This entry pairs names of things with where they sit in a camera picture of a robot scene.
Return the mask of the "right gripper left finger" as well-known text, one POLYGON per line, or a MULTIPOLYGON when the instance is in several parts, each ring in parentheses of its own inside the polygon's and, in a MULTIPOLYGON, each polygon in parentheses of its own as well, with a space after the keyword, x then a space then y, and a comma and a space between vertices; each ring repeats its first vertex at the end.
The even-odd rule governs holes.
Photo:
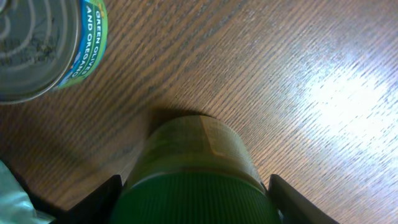
POLYGON ((58 224, 108 223, 123 189, 120 175, 113 175, 81 202, 57 219, 58 224))

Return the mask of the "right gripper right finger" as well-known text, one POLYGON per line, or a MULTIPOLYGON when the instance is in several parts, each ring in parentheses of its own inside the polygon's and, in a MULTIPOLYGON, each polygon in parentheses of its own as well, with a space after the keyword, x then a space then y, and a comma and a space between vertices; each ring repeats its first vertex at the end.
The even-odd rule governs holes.
POLYGON ((282 214, 282 223, 338 224, 277 174, 269 179, 268 196, 282 214))

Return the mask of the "mint green wipes packet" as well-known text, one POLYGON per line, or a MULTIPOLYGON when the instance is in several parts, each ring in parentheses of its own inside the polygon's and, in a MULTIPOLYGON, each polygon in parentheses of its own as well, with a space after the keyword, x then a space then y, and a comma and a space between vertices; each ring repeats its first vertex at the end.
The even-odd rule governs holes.
POLYGON ((1 224, 49 224, 54 220, 34 208, 27 192, 1 161, 1 224))

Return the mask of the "glass jar green lid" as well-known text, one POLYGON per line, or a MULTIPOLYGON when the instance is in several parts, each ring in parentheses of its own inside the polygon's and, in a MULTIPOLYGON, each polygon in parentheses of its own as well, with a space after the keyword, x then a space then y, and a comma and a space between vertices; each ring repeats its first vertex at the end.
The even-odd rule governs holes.
POLYGON ((209 116, 155 130, 116 202, 111 223, 279 223, 243 140, 209 116))

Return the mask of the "tin can green label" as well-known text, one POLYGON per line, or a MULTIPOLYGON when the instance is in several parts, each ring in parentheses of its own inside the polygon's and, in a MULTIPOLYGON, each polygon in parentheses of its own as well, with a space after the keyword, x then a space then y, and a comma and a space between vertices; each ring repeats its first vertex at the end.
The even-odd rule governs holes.
POLYGON ((83 81, 103 58, 103 0, 1 0, 1 104, 83 81))

